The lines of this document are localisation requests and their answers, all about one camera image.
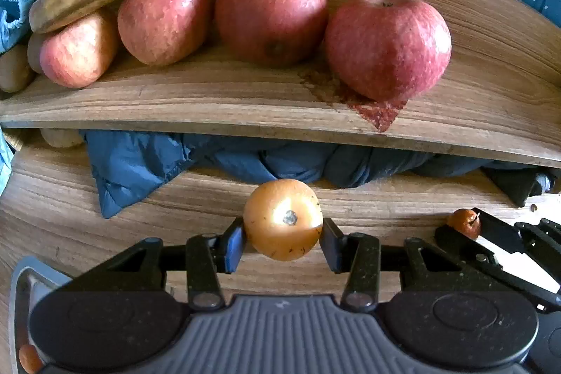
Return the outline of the light blue sleeve garment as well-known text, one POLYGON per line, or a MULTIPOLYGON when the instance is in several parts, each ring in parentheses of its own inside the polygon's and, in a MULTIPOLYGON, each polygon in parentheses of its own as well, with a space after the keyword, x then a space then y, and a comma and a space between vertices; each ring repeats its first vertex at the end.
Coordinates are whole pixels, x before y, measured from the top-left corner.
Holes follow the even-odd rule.
POLYGON ((1 54, 11 50, 29 31, 28 14, 35 0, 1 0, 1 54))

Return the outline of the red apple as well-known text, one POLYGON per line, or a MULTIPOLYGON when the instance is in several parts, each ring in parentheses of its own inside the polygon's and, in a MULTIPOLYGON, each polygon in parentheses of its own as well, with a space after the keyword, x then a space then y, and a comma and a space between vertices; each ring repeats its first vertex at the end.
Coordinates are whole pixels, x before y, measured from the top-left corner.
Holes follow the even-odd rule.
POLYGON ((292 66, 313 54, 328 22, 327 0, 216 0, 219 36, 240 60, 292 66))
POLYGON ((431 89, 452 56, 443 16, 421 0, 350 0, 330 19, 324 43, 338 78, 377 102, 431 89))
POLYGON ((203 44, 211 16, 211 0, 124 0, 118 9, 118 31, 138 61, 167 66, 203 44))
POLYGON ((84 88, 108 70, 120 45, 115 14, 100 9, 44 40, 40 64, 51 82, 84 88))

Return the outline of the brown kiwi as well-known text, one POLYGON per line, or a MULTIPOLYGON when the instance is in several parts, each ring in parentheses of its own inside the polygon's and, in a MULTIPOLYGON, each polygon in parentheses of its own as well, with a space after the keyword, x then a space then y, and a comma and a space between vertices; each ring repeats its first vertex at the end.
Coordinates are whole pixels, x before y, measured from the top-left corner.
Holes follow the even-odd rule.
POLYGON ((37 74, 42 74, 42 66, 40 63, 40 53, 45 40, 51 37, 50 33, 40 34, 33 32, 28 41, 27 57, 29 67, 37 74))
POLYGON ((16 45, 1 55, 0 89, 5 93, 17 93, 26 88, 34 72, 28 64, 27 48, 16 45))

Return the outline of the small orange in tray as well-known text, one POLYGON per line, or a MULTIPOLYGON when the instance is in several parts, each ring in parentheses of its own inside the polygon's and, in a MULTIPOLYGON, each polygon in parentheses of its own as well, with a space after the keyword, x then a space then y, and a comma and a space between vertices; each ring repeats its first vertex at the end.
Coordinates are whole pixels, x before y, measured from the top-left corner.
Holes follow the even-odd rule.
POLYGON ((18 360, 27 374, 37 374, 44 366, 34 345, 24 344, 18 350, 18 360))

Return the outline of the curved wooden shelf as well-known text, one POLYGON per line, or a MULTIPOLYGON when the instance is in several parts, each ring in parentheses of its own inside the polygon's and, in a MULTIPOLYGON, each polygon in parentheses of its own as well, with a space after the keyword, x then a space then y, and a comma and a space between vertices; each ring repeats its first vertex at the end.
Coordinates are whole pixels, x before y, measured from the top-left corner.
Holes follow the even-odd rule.
POLYGON ((123 55, 80 90, 38 77, 2 100, 1 125, 285 138, 558 166, 559 28, 518 0, 425 1, 449 25, 452 60, 385 130, 371 107, 348 105, 322 61, 253 66, 214 39, 168 67, 123 55))

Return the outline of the dark blue cloth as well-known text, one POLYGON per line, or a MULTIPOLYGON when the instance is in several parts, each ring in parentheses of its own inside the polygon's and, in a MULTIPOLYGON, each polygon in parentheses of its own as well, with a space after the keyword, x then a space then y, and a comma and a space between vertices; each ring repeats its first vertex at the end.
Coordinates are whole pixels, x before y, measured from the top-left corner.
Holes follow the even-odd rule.
POLYGON ((444 178, 481 170, 517 207, 560 186, 557 168, 496 159, 270 138, 112 130, 80 134, 105 218, 116 216, 192 167, 217 168, 249 184, 325 179, 342 189, 406 172, 444 178))

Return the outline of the round orange fruit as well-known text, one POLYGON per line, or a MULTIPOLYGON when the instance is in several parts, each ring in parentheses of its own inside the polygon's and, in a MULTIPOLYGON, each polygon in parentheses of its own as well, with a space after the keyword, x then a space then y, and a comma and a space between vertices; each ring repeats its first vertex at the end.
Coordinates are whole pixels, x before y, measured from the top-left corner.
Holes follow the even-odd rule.
POLYGON ((313 189, 299 180, 269 181, 246 201, 243 225, 257 252, 277 261, 293 261, 318 243, 322 207, 313 189))

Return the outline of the brown kiwi left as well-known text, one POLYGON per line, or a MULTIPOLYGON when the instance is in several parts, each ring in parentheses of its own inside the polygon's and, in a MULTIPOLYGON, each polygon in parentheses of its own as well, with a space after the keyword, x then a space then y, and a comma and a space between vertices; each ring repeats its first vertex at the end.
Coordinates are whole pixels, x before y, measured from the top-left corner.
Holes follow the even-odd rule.
POLYGON ((5 93, 17 93, 26 88, 34 72, 28 64, 27 48, 16 45, 1 55, 0 89, 5 93))

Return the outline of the small orange red fruit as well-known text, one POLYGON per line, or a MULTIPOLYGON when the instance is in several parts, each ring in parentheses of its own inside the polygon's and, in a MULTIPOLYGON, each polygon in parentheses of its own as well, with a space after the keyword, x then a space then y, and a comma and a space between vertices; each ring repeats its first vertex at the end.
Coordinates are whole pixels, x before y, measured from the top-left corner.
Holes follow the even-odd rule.
POLYGON ((479 213, 474 210, 458 209, 447 217, 447 225, 470 239, 477 240, 481 232, 479 213))

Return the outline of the steel tray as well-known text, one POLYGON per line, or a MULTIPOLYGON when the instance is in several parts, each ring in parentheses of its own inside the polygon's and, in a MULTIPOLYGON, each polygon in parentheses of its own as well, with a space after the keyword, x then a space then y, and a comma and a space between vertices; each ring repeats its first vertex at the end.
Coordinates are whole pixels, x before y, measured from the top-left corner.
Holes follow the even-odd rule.
POLYGON ((28 331, 28 318, 32 309, 51 291, 64 286, 71 277, 51 268, 34 256, 26 256, 15 266, 9 292, 8 341, 12 373, 25 373, 18 351, 32 344, 28 331))

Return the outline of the brown kiwi right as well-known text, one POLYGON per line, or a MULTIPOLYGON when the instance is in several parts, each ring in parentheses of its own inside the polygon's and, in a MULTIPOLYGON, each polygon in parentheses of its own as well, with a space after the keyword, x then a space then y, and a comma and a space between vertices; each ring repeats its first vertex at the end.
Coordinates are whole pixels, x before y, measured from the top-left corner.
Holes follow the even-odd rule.
POLYGON ((51 37, 50 33, 40 34, 33 32, 28 41, 27 57, 29 67, 37 74, 42 74, 42 66, 40 63, 40 53, 45 40, 51 37))

